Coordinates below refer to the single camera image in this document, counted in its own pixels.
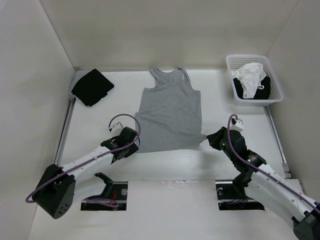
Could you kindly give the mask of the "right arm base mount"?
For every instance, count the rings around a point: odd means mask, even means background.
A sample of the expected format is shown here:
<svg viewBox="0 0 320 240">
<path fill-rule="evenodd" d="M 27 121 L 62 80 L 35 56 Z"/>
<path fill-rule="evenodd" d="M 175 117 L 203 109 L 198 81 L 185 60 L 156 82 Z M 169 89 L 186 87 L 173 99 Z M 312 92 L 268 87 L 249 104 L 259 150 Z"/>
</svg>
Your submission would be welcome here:
<svg viewBox="0 0 320 240">
<path fill-rule="evenodd" d="M 218 199 L 218 208 L 221 211 L 245 211 L 260 210 L 264 211 L 265 207 L 248 197 L 245 188 L 249 186 L 251 180 L 239 174 L 233 180 L 218 180 L 215 182 L 216 195 Z"/>
</svg>

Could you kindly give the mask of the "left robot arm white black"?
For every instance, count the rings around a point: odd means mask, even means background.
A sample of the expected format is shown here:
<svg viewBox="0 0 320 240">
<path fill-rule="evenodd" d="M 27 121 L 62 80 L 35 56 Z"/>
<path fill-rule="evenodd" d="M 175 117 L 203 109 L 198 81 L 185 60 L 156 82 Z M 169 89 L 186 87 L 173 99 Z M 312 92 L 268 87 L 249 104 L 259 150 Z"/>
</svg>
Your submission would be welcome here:
<svg viewBox="0 0 320 240">
<path fill-rule="evenodd" d="M 139 137 L 139 131 L 124 127 L 84 157 L 63 166 L 51 164 L 31 199 L 53 219 L 61 218 L 75 199 L 80 199 L 83 205 L 117 209 L 114 181 L 102 173 L 102 168 L 135 154 Z"/>
</svg>

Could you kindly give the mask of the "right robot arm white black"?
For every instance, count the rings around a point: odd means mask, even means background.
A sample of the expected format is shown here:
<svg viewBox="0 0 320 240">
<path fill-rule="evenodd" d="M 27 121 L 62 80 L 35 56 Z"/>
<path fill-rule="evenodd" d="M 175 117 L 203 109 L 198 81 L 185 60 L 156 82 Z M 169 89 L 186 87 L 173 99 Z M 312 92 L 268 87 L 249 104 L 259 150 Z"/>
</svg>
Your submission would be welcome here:
<svg viewBox="0 0 320 240">
<path fill-rule="evenodd" d="M 209 145 L 224 154 L 239 171 L 226 199 L 251 198 L 267 207 L 290 228 L 299 240 L 320 238 L 320 204 L 277 174 L 266 160 L 247 148 L 239 131 L 222 127 L 207 137 Z"/>
</svg>

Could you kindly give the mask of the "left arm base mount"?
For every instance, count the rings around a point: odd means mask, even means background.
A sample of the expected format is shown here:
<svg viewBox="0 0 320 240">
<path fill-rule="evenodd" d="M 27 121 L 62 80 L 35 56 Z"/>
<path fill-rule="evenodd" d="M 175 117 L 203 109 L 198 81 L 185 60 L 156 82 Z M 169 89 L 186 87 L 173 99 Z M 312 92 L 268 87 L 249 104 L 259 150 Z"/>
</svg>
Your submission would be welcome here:
<svg viewBox="0 0 320 240">
<path fill-rule="evenodd" d="M 126 211 L 129 183 L 113 181 L 102 172 L 84 183 L 81 211 Z"/>
</svg>

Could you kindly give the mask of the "grey tank top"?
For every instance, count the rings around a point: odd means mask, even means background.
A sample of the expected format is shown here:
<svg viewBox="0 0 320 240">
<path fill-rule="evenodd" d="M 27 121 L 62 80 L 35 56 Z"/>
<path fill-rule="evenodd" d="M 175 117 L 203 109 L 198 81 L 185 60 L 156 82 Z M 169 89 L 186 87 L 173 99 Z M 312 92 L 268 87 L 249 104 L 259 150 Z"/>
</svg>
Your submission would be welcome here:
<svg viewBox="0 0 320 240">
<path fill-rule="evenodd" d="M 201 92 L 192 87 L 184 68 L 171 72 L 150 70 L 155 86 L 142 92 L 135 118 L 139 122 L 139 153 L 194 148 L 206 139 L 202 134 Z"/>
</svg>

